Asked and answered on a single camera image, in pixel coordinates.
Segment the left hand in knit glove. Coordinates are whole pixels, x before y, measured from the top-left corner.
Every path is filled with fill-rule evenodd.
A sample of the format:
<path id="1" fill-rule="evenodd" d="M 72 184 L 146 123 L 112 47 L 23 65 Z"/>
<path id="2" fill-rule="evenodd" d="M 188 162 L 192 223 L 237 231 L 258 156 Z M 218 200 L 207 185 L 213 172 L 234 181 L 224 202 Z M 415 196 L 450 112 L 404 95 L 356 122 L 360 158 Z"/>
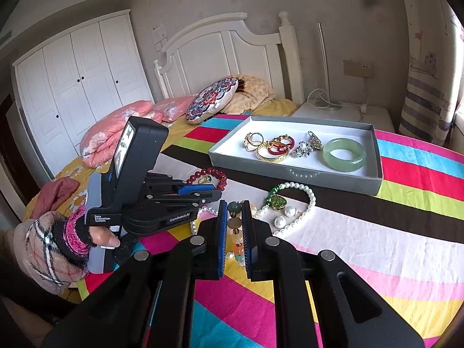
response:
<path id="1" fill-rule="evenodd" d="M 85 225 L 85 211 L 84 205 L 68 217 L 48 211 L 6 233 L 5 248 L 13 263 L 52 294 L 61 296 L 86 277 L 93 247 L 120 245 L 109 228 Z"/>

